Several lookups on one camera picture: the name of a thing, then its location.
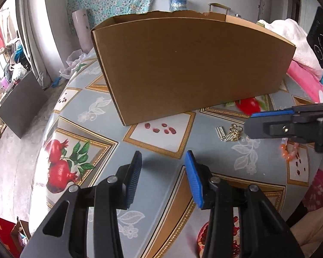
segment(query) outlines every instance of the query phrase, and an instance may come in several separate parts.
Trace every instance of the white cylinder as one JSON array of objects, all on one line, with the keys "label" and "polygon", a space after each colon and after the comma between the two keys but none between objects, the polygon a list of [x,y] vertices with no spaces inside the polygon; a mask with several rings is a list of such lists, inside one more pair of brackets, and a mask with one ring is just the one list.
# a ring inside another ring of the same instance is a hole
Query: white cylinder
[{"label": "white cylinder", "polygon": [[87,18],[86,9],[83,8],[73,12],[72,17],[81,49],[83,52],[89,53],[93,48],[93,43],[91,40],[91,29],[89,19]]}]

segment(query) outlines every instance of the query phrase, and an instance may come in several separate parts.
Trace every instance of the gray floor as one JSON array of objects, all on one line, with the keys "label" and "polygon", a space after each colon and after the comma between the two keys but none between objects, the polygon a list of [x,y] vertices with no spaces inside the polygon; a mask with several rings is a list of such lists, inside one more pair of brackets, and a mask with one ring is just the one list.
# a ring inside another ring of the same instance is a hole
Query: gray floor
[{"label": "gray floor", "polygon": [[30,128],[19,139],[8,127],[0,138],[0,217],[28,221],[35,161],[50,114],[65,85],[49,88],[49,96]]}]

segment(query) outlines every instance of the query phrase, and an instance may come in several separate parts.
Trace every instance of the cardboard box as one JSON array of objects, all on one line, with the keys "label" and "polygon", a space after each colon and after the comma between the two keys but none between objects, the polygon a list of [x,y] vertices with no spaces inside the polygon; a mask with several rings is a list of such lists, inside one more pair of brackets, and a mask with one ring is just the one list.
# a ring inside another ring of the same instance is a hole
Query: cardboard box
[{"label": "cardboard box", "polygon": [[124,125],[276,92],[295,46],[214,12],[111,17],[91,32]]}]

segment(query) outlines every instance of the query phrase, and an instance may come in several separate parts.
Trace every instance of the pink towel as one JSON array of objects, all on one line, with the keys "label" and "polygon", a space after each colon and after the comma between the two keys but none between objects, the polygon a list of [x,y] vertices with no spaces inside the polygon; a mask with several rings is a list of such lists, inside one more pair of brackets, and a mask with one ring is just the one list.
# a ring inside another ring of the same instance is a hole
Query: pink towel
[{"label": "pink towel", "polygon": [[292,60],[287,74],[309,95],[312,101],[323,103],[323,84],[312,73]]}]

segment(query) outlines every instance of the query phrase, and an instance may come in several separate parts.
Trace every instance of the metal screw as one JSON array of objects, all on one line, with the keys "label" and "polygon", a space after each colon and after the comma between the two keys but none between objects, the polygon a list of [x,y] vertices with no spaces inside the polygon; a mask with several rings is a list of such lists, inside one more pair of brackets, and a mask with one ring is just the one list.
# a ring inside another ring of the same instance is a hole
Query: metal screw
[{"label": "metal screw", "polygon": [[75,191],[78,191],[78,189],[79,189],[79,186],[73,184],[68,188],[68,191],[69,192],[75,192]]},{"label": "metal screw", "polygon": [[112,175],[110,177],[108,177],[108,183],[115,183],[117,181],[117,177]]},{"label": "metal screw", "polygon": [[218,184],[220,182],[220,177],[211,177],[210,182]]},{"label": "metal screw", "polygon": [[250,191],[252,192],[257,192],[258,191],[258,186],[256,184],[251,184],[249,186]]}]

